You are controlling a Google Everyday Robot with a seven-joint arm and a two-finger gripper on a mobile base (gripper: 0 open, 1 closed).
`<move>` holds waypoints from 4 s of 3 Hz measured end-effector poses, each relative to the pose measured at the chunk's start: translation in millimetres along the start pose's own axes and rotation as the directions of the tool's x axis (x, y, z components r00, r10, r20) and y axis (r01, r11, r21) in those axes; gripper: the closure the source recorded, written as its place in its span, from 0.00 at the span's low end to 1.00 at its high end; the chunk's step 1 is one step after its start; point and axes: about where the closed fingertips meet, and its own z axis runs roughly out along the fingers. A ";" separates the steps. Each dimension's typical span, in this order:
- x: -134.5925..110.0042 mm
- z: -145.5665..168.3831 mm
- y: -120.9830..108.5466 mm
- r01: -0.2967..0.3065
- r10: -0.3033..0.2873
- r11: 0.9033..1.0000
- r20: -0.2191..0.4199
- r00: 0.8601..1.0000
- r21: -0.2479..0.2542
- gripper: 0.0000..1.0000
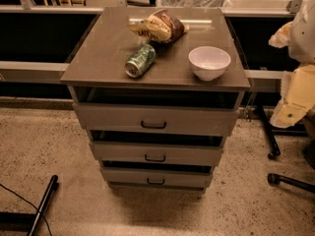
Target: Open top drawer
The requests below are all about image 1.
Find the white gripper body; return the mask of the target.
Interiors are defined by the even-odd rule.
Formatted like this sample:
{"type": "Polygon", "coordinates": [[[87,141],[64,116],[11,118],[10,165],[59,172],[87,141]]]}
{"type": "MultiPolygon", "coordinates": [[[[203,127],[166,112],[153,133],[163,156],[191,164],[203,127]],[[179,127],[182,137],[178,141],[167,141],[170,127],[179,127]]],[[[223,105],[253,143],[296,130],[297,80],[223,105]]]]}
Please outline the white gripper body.
{"type": "Polygon", "coordinates": [[[283,72],[281,102],[306,113],[315,105],[315,65],[301,65],[283,72]]]}

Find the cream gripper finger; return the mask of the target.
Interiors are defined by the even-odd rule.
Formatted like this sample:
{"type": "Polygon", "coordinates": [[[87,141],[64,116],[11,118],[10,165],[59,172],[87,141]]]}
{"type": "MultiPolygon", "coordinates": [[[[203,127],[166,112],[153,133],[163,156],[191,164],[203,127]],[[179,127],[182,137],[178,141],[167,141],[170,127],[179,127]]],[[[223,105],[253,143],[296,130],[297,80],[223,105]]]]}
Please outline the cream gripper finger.
{"type": "Polygon", "coordinates": [[[269,44],[275,48],[283,48],[288,46],[289,34],[292,22],[288,22],[281,26],[269,39],[269,44]]]}
{"type": "Polygon", "coordinates": [[[291,108],[282,102],[279,102],[270,119],[270,124],[278,128],[288,128],[294,126],[304,117],[302,110],[291,108]]]}

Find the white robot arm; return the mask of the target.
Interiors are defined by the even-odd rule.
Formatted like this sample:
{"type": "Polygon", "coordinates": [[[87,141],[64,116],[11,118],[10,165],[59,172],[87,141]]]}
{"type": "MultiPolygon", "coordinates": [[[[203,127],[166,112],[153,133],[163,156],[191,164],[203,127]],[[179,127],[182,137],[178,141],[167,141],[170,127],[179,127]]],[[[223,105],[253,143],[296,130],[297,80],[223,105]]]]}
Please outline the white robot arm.
{"type": "Polygon", "coordinates": [[[300,121],[315,105],[315,0],[309,0],[295,18],[269,39],[276,48],[288,47],[290,58],[299,62],[293,72],[284,72],[281,100],[270,123],[288,128],[300,121]]]}

